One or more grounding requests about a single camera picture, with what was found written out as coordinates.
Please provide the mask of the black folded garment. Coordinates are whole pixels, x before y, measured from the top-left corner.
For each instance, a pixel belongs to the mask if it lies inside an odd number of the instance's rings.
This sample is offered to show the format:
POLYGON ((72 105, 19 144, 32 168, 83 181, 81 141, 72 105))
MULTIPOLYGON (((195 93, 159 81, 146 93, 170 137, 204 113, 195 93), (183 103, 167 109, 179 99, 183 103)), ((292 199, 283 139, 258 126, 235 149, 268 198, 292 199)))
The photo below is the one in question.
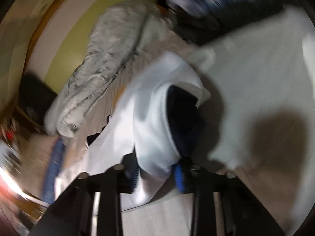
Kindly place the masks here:
POLYGON ((200 18, 179 9, 173 30, 184 41, 201 46, 242 26, 273 16, 283 8, 281 0, 241 1, 225 4, 200 18))

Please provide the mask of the white and navy varsity jacket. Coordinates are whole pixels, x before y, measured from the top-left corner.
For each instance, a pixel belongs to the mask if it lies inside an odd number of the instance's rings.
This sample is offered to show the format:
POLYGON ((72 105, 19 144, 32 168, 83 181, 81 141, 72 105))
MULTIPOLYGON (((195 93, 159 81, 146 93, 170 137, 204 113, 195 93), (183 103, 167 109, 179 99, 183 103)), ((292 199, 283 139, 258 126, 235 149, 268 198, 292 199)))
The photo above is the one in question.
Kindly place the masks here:
POLYGON ((210 96, 185 60, 172 52, 162 54, 127 86, 109 123, 82 159, 57 176, 56 197, 79 173, 103 173, 133 152, 140 175, 134 193, 122 196, 121 208, 128 210, 148 203, 180 159, 167 119, 167 94, 172 87, 195 98, 195 107, 210 96))

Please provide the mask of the light grey floral duvet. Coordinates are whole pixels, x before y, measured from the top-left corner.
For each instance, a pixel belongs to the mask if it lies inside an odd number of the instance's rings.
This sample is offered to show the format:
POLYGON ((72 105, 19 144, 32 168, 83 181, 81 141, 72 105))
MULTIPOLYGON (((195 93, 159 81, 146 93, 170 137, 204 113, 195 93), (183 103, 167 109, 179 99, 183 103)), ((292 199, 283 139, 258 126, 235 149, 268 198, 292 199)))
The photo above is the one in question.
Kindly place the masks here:
POLYGON ((124 1, 108 7, 92 29, 83 62, 46 112, 45 132, 73 138, 125 65, 169 31, 170 24, 149 1, 124 1))

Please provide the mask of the black hanging bag with logo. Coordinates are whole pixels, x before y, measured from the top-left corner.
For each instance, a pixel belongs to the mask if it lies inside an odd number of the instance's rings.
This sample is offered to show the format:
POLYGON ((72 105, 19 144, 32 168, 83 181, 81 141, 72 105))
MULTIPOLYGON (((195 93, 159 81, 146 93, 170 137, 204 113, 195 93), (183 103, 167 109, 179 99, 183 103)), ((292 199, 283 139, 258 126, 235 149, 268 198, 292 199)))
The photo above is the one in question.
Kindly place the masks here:
POLYGON ((45 132, 44 117, 57 94, 33 74, 21 78, 18 93, 18 111, 34 126, 45 132))

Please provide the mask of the blue patterned pillow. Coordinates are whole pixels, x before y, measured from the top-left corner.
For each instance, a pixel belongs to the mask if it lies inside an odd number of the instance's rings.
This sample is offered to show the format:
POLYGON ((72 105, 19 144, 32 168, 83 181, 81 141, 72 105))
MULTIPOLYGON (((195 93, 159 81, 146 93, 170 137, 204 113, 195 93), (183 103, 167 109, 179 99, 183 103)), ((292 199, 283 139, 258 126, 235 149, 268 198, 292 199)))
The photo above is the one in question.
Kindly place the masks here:
POLYGON ((52 204, 55 201, 55 179, 61 171, 65 150, 64 140, 59 137, 52 148, 43 183, 41 200, 47 204, 52 204))

